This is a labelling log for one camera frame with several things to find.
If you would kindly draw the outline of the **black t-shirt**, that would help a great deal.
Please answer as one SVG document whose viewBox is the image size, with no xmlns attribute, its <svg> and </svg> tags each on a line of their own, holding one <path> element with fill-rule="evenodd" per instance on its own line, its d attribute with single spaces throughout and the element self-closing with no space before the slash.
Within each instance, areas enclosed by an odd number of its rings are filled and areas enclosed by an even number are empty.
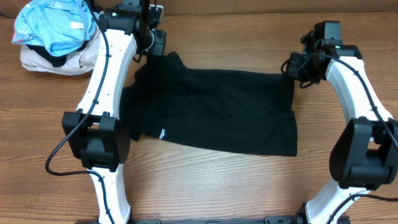
<svg viewBox="0 0 398 224">
<path fill-rule="evenodd" d="M 296 156 L 294 81 L 283 74 L 186 67 L 151 56 L 123 89 L 120 118 L 130 137 L 243 154 Z"/>
</svg>

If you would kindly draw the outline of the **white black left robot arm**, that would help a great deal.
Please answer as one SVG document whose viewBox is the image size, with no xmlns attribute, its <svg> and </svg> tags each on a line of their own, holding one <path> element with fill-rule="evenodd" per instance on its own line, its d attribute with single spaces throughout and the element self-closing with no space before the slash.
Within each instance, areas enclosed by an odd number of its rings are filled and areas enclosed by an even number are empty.
<svg viewBox="0 0 398 224">
<path fill-rule="evenodd" d="M 163 6 L 149 1 L 124 1 L 105 10 L 90 82 L 76 111 L 62 118 L 72 153 L 95 186 L 97 223 L 132 223 L 123 176 L 130 138 L 119 118 L 119 104 L 134 56 L 163 54 L 165 31 L 157 28 L 163 18 Z"/>
</svg>

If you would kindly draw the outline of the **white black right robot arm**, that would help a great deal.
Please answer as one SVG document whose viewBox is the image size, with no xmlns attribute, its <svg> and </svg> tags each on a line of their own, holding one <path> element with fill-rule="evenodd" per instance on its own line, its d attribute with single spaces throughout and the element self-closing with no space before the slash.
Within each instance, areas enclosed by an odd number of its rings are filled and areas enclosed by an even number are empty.
<svg viewBox="0 0 398 224">
<path fill-rule="evenodd" d="M 283 74 L 306 88 L 320 80 L 332 85 L 346 127 L 329 158 L 331 177 L 303 207 L 304 223 L 339 223 L 361 197 L 390 184 L 397 175 L 397 120 L 381 104 L 355 45 L 325 45 L 318 52 L 291 53 Z"/>
</svg>

